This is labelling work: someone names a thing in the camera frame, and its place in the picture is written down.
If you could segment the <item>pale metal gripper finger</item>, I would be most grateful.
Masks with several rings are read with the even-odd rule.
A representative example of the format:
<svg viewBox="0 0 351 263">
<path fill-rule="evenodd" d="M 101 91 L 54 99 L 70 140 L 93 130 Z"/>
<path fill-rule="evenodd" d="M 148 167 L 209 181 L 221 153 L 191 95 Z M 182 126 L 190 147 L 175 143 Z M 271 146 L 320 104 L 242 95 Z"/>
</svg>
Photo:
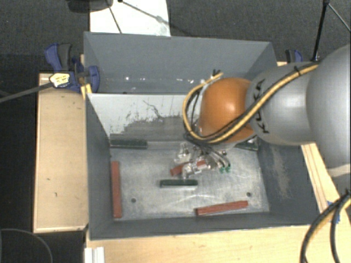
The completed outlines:
<svg viewBox="0 0 351 263">
<path fill-rule="evenodd" d="M 186 164 L 182 167 L 182 179 L 188 179 L 193 175 L 199 175 L 206 171 L 210 171 L 212 168 L 208 164 L 195 165 L 195 164 Z"/>
<path fill-rule="evenodd" d="M 187 143 L 181 143 L 179 152 L 177 153 L 174 162 L 175 164 L 188 163 L 192 159 L 192 151 Z"/>
</svg>

